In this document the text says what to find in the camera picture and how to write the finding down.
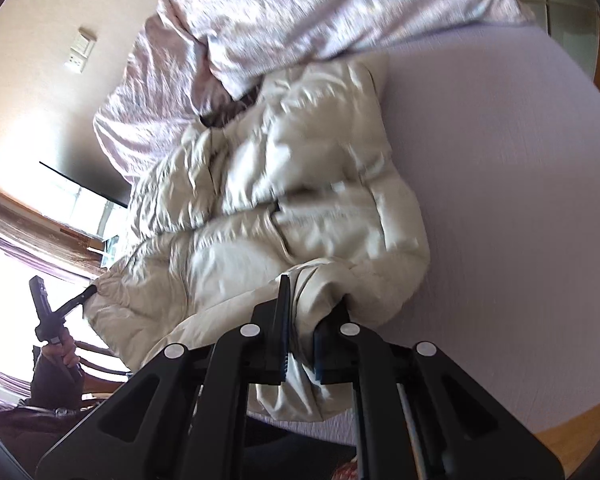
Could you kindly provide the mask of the person's left hand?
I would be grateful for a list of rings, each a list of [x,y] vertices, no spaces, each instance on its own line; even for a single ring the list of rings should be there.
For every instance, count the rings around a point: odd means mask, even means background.
[[[76,354],[76,342],[68,328],[63,328],[57,339],[42,348],[42,356],[73,382],[79,382],[83,378],[80,358]]]

